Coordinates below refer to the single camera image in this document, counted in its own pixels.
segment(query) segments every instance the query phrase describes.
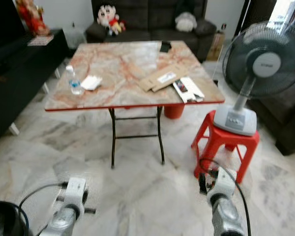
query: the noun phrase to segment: tv stand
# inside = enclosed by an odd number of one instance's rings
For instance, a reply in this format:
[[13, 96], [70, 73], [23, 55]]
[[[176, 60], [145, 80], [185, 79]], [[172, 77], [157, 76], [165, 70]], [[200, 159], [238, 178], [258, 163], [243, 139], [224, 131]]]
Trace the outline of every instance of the tv stand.
[[48, 92], [45, 82], [50, 75], [59, 76], [57, 67], [68, 55], [68, 46], [61, 29], [52, 34], [54, 39], [46, 46], [28, 47], [25, 39], [24, 46], [1, 58], [6, 68], [0, 75], [7, 81], [0, 83], [0, 137], [8, 128], [16, 128], [14, 120], [42, 87]]

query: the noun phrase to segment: sofa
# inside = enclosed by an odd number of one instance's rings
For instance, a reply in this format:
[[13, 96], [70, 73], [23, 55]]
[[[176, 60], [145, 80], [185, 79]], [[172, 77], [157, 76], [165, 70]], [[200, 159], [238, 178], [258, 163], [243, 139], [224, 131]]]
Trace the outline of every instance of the sofa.
[[295, 152], [295, 84], [280, 94], [248, 105], [276, 138], [276, 147], [283, 155]]
[[[207, 57], [216, 26], [204, 20], [207, 0], [185, 0], [194, 3], [194, 15], [198, 26], [192, 32], [175, 29], [177, 4], [183, 0], [91, 0], [94, 23], [86, 30], [88, 43], [128, 41], [182, 40], [200, 62]], [[98, 9], [103, 4], [116, 7], [117, 14], [125, 21], [126, 31], [108, 36], [106, 29], [97, 23]]]

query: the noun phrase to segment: cardboard piece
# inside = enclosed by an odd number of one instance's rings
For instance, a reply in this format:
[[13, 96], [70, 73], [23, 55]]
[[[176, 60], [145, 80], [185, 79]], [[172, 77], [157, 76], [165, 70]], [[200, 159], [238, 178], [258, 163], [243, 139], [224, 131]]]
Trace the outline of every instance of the cardboard piece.
[[206, 60], [216, 61], [218, 60], [223, 48], [225, 34], [222, 32], [216, 33], [213, 39], [212, 46], [207, 54]]
[[188, 74], [188, 70], [179, 64], [169, 65], [162, 70], [156, 71], [139, 82], [139, 86], [145, 91], [152, 89], [153, 92], [171, 85], [176, 80]]

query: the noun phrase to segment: table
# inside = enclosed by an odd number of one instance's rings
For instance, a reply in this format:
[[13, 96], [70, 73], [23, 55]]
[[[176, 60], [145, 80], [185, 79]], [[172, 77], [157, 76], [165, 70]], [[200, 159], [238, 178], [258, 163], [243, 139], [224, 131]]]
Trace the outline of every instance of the table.
[[[87, 75], [96, 75], [103, 78], [102, 84], [95, 91], [85, 91], [82, 95], [71, 93], [64, 72], [57, 84], [56, 91], [45, 105], [47, 112], [108, 109], [113, 124], [112, 169], [115, 167], [116, 139], [158, 137], [162, 155], [162, 164], [165, 163], [164, 151], [160, 130], [162, 107], [181, 106], [183, 101], [172, 86], [158, 92], [144, 92], [138, 82], [146, 76], [170, 64], [184, 65], [194, 83], [205, 95], [200, 103], [186, 103], [185, 105], [202, 105], [223, 103], [224, 96], [205, 72], [197, 58], [183, 41], [172, 41], [172, 49], [168, 53], [159, 52], [161, 42], [129, 42], [129, 43], [99, 43], [81, 44], [73, 56], [70, 64], [76, 75], [83, 80]], [[157, 118], [155, 135], [143, 136], [116, 136], [115, 109], [157, 107], [157, 115], [136, 117], [137, 119]]]

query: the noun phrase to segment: marble floor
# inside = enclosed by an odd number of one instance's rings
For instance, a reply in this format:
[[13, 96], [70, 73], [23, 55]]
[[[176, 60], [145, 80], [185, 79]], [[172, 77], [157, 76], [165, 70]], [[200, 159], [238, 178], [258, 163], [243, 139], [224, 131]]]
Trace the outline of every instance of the marble floor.
[[[212, 75], [214, 62], [204, 67]], [[227, 103], [234, 94], [226, 85], [219, 64], [215, 79]], [[52, 92], [57, 84], [50, 78]], [[87, 179], [87, 207], [74, 236], [212, 236], [211, 208], [199, 194], [193, 177], [196, 164], [190, 144], [205, 115], [217, 105], [189, 106], [178, 120], [162, 116], [166, 164], [157, 139], [117, 140], [116, 168], [110, 169], [112, 143], [108, 111], [47, 113], [47, 96], [41, 91], [19, 115], [19, 136], [7, 132], [0, 139], [0, 200], [19, 203], [31, 190], [50, 182], [78, 176]], [[142, 115], [148, 110], [118, 110], [117, 116]], [[154, 121], [119, 121], [117, 133], [154, 132]], [[274, 138], [259, 122], [258, 149], [242, 183], [253, 236], [295, 235], [295, 154], [284, 157]], [[200, 150], [205, 141], [200, 142]], [[218, 152], [218, 160], [238, 166], [235, 153]], [[57, 189], [37, 193], [24, 204], [30, 228], [37, 233], [59, 207]], [[244, 208], [238, 191], [233, 197], [246, 230]]]

